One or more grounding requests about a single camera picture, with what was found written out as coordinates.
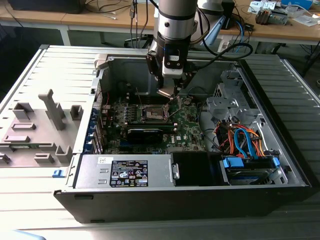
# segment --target green circuit board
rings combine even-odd
[[[167,120],[172,125],[174,124],[175,132],[163,134],[162,142],[154,144],[129,144],[123,137],[122,132],[126,129],[126,109],[133,109],[130,115],[133,123],[141,123],[143,110],[160,109],[163,105],[130,105],[125,102],[112,104],[114,123],[106,128],[107,145],[104,148],[104,154],[169,154],[181,151],[206,151],[204,140],[200,137],[201,130],[197,122],[196,104],[190,98],[181,98],[180,103],[181,109],[179,111],[177,111],[180,108],[179,105],[173,103],[167,113],[169,115],[177,111]]]

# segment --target side panel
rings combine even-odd
[[[265,189],[61,193],[56,199],[80,223],[265,216],[313,194],[309,187]]]

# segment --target metal grating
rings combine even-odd
[[[306,161],[320,180],[320,101],[291,65],[278,56],[247,60]]]

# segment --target blue clip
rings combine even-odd
[[[258,159],[258,156],[256,155],[256,152],[255,152],[255,150],[253,149],[253,147],[251,145],[250,135],[243,128],[238,128],[234,133],[234,145],[235,145],[235,147],[243,154],[243,156],[245,158],[248,157],[247,154],[245,153],[245,151],[243,151],[242,148],[239,146],[238,134],[239,134],[240,131],[244,132],[244,135],[246,137],[246,141],[247,141],[247,144],[248,144],[249,153],[250,153],[251,157],[253,157],[254,159]]]
[[[280,166],[280,162],[279,162],[279,159],[277,157],[274,157],[273,159],[273,163],[276,167],[279,167]]]
[[[224,168],[243,168],[245,166],[241,157],[226,157],[223,160],[223,165]]]
[[[64,174],[65,172],[62,171],[61,169],[58,169],[58,170],[54,170],[53,174],[52,174],[52,177],[54,179],[63,179],[65,176]]]

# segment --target motherboard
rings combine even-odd
[[[104,154],[169,154],[206,151],[191,97],[167,104],[131,104],[122,100],[107,110]]]

